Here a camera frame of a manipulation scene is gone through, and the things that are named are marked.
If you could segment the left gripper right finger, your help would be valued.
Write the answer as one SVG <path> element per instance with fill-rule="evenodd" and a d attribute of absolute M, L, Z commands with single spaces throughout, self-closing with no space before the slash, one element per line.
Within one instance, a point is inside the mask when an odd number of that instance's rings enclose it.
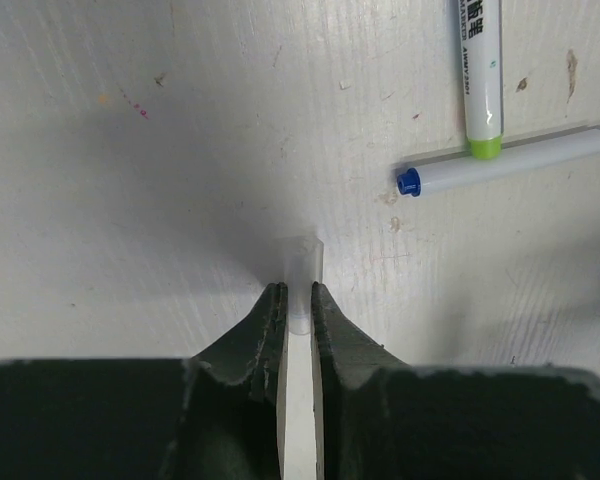
<path fill-rule="evenodd" d="M 324 479 L 600 479 L 600 377 L 577 368 L 412 366 L 323 284 L 311 313 Z"/>

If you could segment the white pen clear cap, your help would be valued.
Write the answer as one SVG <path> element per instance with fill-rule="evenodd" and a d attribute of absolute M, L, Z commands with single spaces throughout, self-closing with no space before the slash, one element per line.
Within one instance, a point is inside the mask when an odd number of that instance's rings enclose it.
<path fill-rule="evenodd" d="M 490 160 L 504 131 L 501 2 L 459 0 L 457 8 L 466 138 L 474 158 Z"/>

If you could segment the white pen blue tip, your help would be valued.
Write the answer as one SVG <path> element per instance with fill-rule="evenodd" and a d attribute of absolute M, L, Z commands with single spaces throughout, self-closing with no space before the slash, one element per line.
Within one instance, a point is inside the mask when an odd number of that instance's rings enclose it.
<path fill-rule="evenodd" d="M 419 197 L 491 181 L 600 153 L 600 127 L 525 140 L 491 160 L 469 156 L 430 159 L 396 175 L 400 195 Z"/>

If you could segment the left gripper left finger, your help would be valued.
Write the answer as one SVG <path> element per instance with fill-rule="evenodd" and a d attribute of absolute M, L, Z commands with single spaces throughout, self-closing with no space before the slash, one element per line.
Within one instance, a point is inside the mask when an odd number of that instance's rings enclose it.
<path fill-rule="evenodd" d="M 0 360 L 0 479 L 278 479 L 287 289 L 190 358 Z"/>

